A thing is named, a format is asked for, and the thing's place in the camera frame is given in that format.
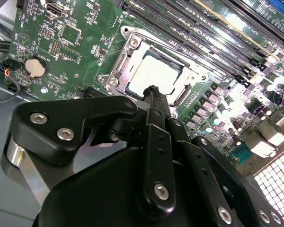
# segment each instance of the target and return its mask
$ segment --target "ram slot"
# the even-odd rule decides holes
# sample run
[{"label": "ram slot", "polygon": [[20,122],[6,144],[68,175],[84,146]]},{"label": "ram slot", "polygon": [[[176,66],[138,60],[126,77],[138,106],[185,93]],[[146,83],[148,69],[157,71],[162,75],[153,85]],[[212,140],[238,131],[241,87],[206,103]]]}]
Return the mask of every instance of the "ram slot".
[{"label": "ram slot", "polygon": [[241,46],[243,46],[244,48],[248,49],[249,51],[251,51],[254,54],[257,54],[259,57],[262,58],[263,54],[262,52],[258,52],[259,49],[257,47],[253,47],[250,46],[247,42],[245,42],[244,40],[240,39],[239,37],[237,37],[234,33],[232,33],[229,28],[224,25],[221,24],[218,21],[215,21],[214,19],[212,19],[211,17],[208,17],[206,14],[204,14],[204,12],[202,12],[198,7],[196,7],[195,5],[186,2],[185,0],[177,0],[177,2],[179,3],[178,5],[183,5],[185,6],[185,8],[195,12],[196,14],[199,14],[201,17],[206,16],[206,20],[211,23],[212,25],[214,25],[215,27],[217,27],[218,29],[220,29],[221,31],[223,31],[224,33],[226,33],[227,35],[229,35],[232,39],[234,39],[236,42],[238,42]]},{"label": "ram slot", "polygon": [[219,0],[224,6],[234,11],[238,17],[263,33],[268,39],[284,49],[284,33],[256,13],[240,0]]},{"label": "ram slot", "polygon": [[177,31],[179,31],[180,33],[185,34],[185,36],[189,37],[192,40],[197,41],[199,44],[201,44],[202,46],[206,47],[207,49],[209,49],[210,51],[216,52],[218,53],[219,57],[225,61],[226,63],[229,64],[229,67],[234,67],[238,72],[242,70],[243,65],[241,65],[241,63],[234,61],[230,56],[226,55],[223,51],[217,49],[214,45],[210,45],[207,42],[204,42],[200,37],[198,33],[195,33],[192,30],[187,30],[186,28],[183,27],[182,24],[180,24],[177,20],[168,18],[168,17],[164,17],[164,14],[166,13],[162,13],[161,9],[156,9],[155,7],[149,5],[147,3],[147,1],[144,0],[139,0],[138,3],[140,6],[144,7],[146,10],[148,10],[149,12],[151,12],[154,16],[159,17],[160,19],[162,19],[163,21],[168,21],[170,25],[172,25]]},{"label": "ram slot", "polygon": [[189,15],[186,10],[181,8],[178,4],[175,2],[172,2],[170,0],[157,0],[162,6],[167,8],[170,12],[172,12],[174,15],[177,15],[179,18],[184,19],[186,22],[190,24],[194,24],[198,29],[200,29],[204,34],[211,37],[212,39],[216,40],[219,44],[225,46],[229,50],[232,51],[233,54],[236,54],[240,59],[250,61],[252,60],[248,54],[246,54],[242,49],[240,49],[238,46],[236,46],[231,41],[225,39],[223,36],[216,35],[216,31],[214,31],[208,24],[205,22],[199,20],[197,17],[194,17],[193,15]]},{"label": "ram slot", "polygon": [[197,49],[196,46],[190,45],[187,40],[185,40],[184,38],[178,36],[177,34],[171,32],[169,29],[166,29],[165,27],[163,27],[161,24],[159,23],[155,23],[154,21],[152,21],[151,19],[149,19],[147,17],[146,14],[144,14],[143,12],[138,11],[136,8],[131,7],[130,5],[124,7],[124,10],[129,12],[130,14],[132,14],[134,17],[136,17],[137,19],[143,21],[146,25],[149,25],[151,27],[156,28],[156,30],[162,32],[163,34],[166,34],[169,39],[175,43],[179,43],[182,45],[182,47],[186,48],[188,51],[190,51],[192,54],[198,56],[199,58],[201,58],[204,61],[209,62],[211,65],[213,65],[216,69],[213,69],[205,64],[203,64],[202,62],[198,61],[197,59],[194,59],[194,62],[196,62],[197,64],[203,66],[204,68],[215,72],[216,75],[221,76],[220,72],[217,70],[222,71],[224,74],[226,74],[228,77],[235,77],[236,74],[233,73],[232,71],[228,70],[227,68],[224,67],[223,64],[221,64],[219,61],[217,61],[216,59],[213,59],[212,57],[208,56],[208,54],[206,54],[205,52],[203,52],[200,49]]}]

